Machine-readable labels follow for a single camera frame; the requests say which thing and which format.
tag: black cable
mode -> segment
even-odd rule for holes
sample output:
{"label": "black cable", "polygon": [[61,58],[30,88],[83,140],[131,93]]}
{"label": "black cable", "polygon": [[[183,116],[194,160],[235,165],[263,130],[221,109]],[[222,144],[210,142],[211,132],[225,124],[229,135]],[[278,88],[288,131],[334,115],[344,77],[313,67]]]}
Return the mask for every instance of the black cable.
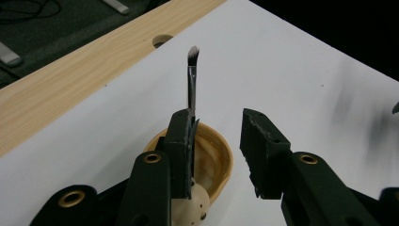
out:
{"label": "black cable", "polygon": [[[22,11],[22,10],[17,10],[17,9],[12,9],[12,8],[0,7],[0,13],[1,12],[10,12],[11,14],[15,13],[15,14],[29,15],[29,16],[22,16],[22,17],[16,18],[16,19],[1,19],[0,18],[0,24],[18,24],[18,23],[27,22],[27,21],[30,21],[33,19],[49,18],[49,17],[56,16],[62,10],[62,6],[59,4],[59,2],[57,0],[45,0],[43,3],[36,1],[36,0],[5,0],[5,1],[2,1],[2,3],[6,3],[6,2],[17,2],[17,3],[25,2],[25,3],[35,4],[38,6],[38,10],[30,12],[30,11]],[[43,12],[44,8],[48,5],[48,3],[51,3],[51,2],[56,4],[56,11],[49,15],[40,16],[41,13]]]}

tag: wooden board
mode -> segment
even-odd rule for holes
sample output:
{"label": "wooden board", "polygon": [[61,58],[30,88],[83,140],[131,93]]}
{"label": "wooden board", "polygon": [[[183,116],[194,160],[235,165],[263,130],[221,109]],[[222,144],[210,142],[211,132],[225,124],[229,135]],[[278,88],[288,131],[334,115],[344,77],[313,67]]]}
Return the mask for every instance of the wooden board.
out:
{"label": "wooden board", "polygon": [[0,89],[0,156],[176,36],[225,0],[171,0],[60,60]]}

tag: tan bowl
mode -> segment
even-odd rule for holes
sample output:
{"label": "tan bowl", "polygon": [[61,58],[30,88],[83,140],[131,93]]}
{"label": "tan bowl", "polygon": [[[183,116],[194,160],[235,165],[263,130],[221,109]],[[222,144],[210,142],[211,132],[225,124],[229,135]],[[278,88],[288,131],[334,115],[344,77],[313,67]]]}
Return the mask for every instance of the tan bowl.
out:
{"label": "tan bowl", "polygon": [[[166,133],[167,129],[156,135],[144,152],[153,151],[158,138]],[[231,149],[223,136],[201,122],[195,145],[194,179],[206,189],[212,204],[229,181],[233,163]]]}

